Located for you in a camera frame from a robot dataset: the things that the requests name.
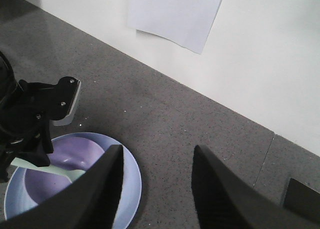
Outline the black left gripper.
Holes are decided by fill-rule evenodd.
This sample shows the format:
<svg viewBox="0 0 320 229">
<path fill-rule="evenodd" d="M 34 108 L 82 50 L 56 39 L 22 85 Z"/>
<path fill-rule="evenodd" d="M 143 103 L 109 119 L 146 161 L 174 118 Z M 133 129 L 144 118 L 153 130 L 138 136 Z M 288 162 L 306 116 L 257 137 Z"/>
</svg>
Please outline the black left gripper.
<svg viewBox="0 0 320 229">
<path fill-rule="evenodd" d="M 7 57 L 0 54 L 0 182 L 9 181 L 8 168 L 15 158 L 37 167 L 50 165 L 54 152 L 50 119 L 30 103 L 28 83 L 15 79 Z"/>
</svg>

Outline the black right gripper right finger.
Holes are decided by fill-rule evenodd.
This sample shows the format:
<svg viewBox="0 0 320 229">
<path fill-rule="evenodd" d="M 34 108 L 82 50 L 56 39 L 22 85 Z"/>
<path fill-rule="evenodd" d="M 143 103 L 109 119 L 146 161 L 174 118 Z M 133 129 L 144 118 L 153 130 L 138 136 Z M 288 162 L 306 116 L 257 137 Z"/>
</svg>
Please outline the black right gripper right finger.
<svg viewBox="0 0 320 229">
<path fill-rule="evenodd" d="M 202 229 L 318 229 L 284 209 L 234 174 L 205 145 L 193 151 L 192 195 Z"/>
</svg>

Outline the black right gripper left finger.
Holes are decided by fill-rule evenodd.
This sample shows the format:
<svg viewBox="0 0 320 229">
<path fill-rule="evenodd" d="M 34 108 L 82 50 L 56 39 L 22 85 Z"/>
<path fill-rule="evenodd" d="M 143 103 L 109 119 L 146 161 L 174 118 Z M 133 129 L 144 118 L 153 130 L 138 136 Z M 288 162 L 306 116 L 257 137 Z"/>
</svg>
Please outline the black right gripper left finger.
<svg viewBox="0 0 320 229">
<path fill-rule="evenodd" d="M 124 177 L 122 145 L 112 145 L 79 179 L 33 209 L 0 224 L 2 229 L 110 229 Z"/>
</svg>

